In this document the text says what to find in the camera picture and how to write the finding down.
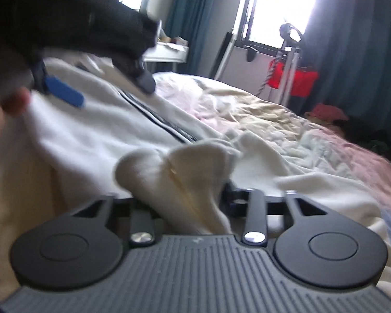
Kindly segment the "person's left hand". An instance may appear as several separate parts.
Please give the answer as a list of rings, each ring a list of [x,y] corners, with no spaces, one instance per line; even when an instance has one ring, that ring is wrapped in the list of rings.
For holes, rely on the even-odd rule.
[[[0,103],[0,133],[5,125],[5,117],[20,116],[30,104],[30,99],[31,92],[27,88],[21,87]]]

